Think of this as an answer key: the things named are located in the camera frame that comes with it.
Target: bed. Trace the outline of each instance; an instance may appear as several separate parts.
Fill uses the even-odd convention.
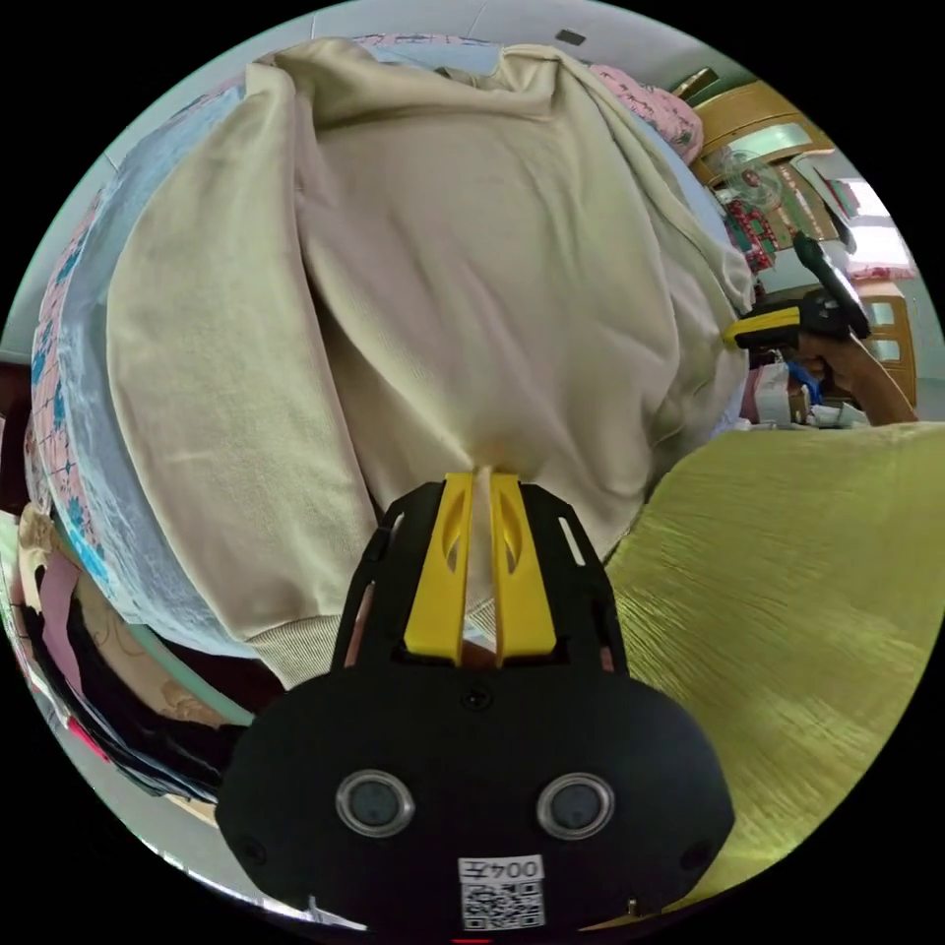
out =
[[[358,40],[380,61],[488,74],[500,47],[432,34],[378,34]],[[691,210],[728,243],[718,208],[689,172],[701,123],[682,101],[605,65],[591,67],[639,119],[669,161]],[[33,416],[28,468],[39,470],[36,504],[51,505],[86,570],[121,616],[165,640],[219,656],[254,658],[223,630],[185,575],[144,498],[118,430],[104,367],[109,280],[140,211],[181,158],[241,101],[240,79],[174,115],[126,158],[74,233],[43,299],[32,359]],[[738,416],[741,392],[720,418]],[[48,487],[46,494],[41,481]]]

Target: camera lens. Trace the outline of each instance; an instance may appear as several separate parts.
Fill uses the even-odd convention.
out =
[[[345,778],[335,806],[344,823],[362,837],[393,837],[413,816],[407,786],[383,771],[359,771]]]
[[[565,775],[538,799],[538,823],[558,840],[585,840],[602,830],[613,814],[613,791],[595,775]]]

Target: person's arm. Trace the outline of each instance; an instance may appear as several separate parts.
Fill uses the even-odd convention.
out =
[[[918,420],[899,385],[857,339],[838,342],[801,335],[799,353],[814,377],[823,377],[823,365],[830,365],[837,384],[853,395],[871,426]]]

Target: qr code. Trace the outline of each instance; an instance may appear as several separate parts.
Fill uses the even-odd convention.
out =
[[[544,925],[541,883],[501,886],[464,883],[463,925],[467,931],[502,931]]]

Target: light blue bedsheet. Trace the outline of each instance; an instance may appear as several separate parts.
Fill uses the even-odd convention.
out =
[[[368,46],[379,60],[420,68],[441,66],[491,73],[499,47],[409,43]],[[170,171],[241,101],[233,87],[199,107],[184,109],[125,158],[102,195],[62,309],[59,361],[70,437],[90,515],[109,569],[111,603],[132,624],[146,624],[166,640],[215,655],[252,658],[233,641],[184,573],[145,499],[118,427],[108,387],[105,318],[108,286],[139,214]],[[694,214],[718,239],[725,228],[711,198],[682,159],[646,122],[644,133],[665,156]],[[741,402],[722,418],[729,428]]]

